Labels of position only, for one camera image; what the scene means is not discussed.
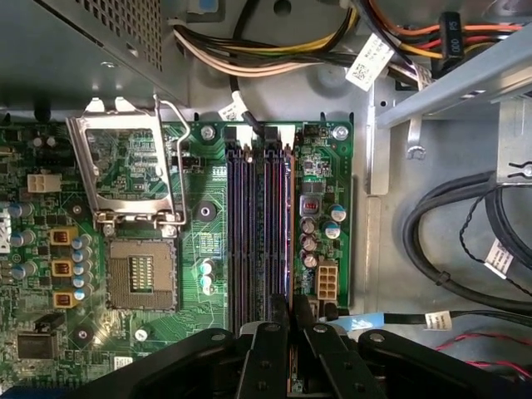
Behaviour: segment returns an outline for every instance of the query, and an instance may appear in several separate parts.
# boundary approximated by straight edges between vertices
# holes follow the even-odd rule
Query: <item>metal bracket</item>
[[[169,162],[166,158],[165,138],[160,122],[160,103],[156,96],[154,96],[154,99],[154,115],[151,115],[148,111],[135,108],[123,97],[115,99],[114,110],[106,111],[103,101],[99,98],[94,98],[81,118],[66,119],[89,205],[94,214],[94,224],[95,226],[102,226],[106,236],[116,233],[116,224],[124,221],[135,222],[142,220],[153,223],[155,229],[160,228],[163,237],[172,238],[177,235],[176,226],[187,223],[180,145],[190,135],[190,127],[173,104],[168,101],[160,102],[169,106],[185,126],[185,133],[177,142],[182,212],[176,213],[168,167]],[[87,132],[91,131],[94,136],[98,136],[105,130],[131,131],[139,129],[149,131],[153,136],[156,156],[155,171],[157,177],[166,186],[165,197],[160,199],[126,200],[109,199],[100,195],[96,188],[100,171],[92,159],[91,143]]]
[[[421,145],[422,116],[415,116],[409,121],[408,138],[406,139],[406,157],[408,160],[424,160],[425,147]]]
[[[532,185],[532,100],[500,103],[497,184]]]

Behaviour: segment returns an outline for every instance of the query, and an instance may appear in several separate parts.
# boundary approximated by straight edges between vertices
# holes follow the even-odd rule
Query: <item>integrated circuit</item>
[[[57,356],[57,337],[31,332],[18,334],[17,353],[19,359],[54,359]]]
[[[111,308],[175,308],[175,249],[171,241],[114,240],[109,244],[108,265]]]

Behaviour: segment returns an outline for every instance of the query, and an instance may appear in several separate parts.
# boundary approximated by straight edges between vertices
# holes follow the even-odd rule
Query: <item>chip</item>
[[[53,359],[57,355],[57,338],[51,334],[19,334],[17,352],[19,359]]]

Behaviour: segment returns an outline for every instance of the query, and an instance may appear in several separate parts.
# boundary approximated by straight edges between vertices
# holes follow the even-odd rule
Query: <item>capacitor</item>
[[[92,241],[92,237],[89,234],[83,234],[80,237],[75,237],[71,245],[74,249],[82,249],[88,246]]]
[[[56,138],[51,135],[50,137],[47,138],[47,145],[50,147],[50,148],[53,148],[57,145],[57,140]]]
[[[12,218],[27,218],[33,213],[33,205],[29,203],[14,203],[7,207],[7,212]]]
[[[318,243],[312,235],[301,237],[301,246],[306,252],[314,252],[318,248]]]
[[[44,145],[44,140],[42,137],[36,137],[33,139],[32,143],[35,148],[41,148]]]
[[[305,268],[316,268],[318,266],[318,258],[314,254],[302,254],[303,266]]]
[[[22,280],[26,277],[30,277],[37,272],[37,265],[30,261],[24,264],[15,264],[11,268],[11,275],[16,280]]]
[[[74,298],[77,301],[82,301],[90,297],[93,292],[94,292],[94,288],[90,284],[87,284],[84,287],[76,288],[74,290]]]
[[[24,230],[22,232],[14,232],[11,234],[9,243],[12,247],[20,248],[24,245],[29,245],[35,241],[35,233],[31,230]]]
[[[329,220],[323,225],[323,232],[328,239],[338,239],[342,231],[338,223]]]
[[[72,260],[78,264],[84,260],[88,260],[91,255],[92,250],[90,248],[77,249],[76,251],[72,252]]]
[[[74,264],[74,274],[76,276],[81,276],[82,274],[90,271],[91,268],[92,268],[92,262],[90,260],[86,260],[79,264]]]
[[[144,342],[146,339],[148,339],[150,333],[148,332],[148,330],[146,328],[139,328],[138,330],[135,331],[135,339],[138,341],[138,342]]]
[[[75,276],[72,279],[72,285],[76,288],[85,287],[87,284],[89,284],[92,281],[92,274],[85,273],[81,276]]]
[[[211,259],[205,259],[199,266],[199,272],[204,276],[213,272],[214,262]]]
[[[312,218],[304,218],[301,220],[301,231],[304,234],[313,234],[316,231],[316,222]]]
[[[202,276],[199,279],[199,285],[201,286],[201,288],[210,287],[211,285],[213,285],[212,277],[211,276]]]
[[[343,222],[347,217],[346,210],[339,204],[331,206],[329,208],[329,214],[331,215],[331,219],[338,223]]]

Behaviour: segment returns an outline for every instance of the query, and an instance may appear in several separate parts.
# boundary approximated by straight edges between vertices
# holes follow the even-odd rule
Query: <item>orange wire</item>
[[[372,6],[373,11],[376,13],[376,15],[379,17],[379,19],[382,21],[382,23],[391,31],[394,31],[395,33],[399,35],[404,36],[420,36],[420,35],[426,35],[427,33],[432,33],[434,31],[440,30],[439,25],[432,25],[430,27],[423,27],[421,29],[404,29],[402,27],[398,27],[393,24],[389,19],[386,18],[386,16],[382,13],[382,11],[376,6],[375,4],[376,0],[369,0],[370,6]],[[520,31],[522,27],[517,25],[465,25],[464,30],[465,31]]]

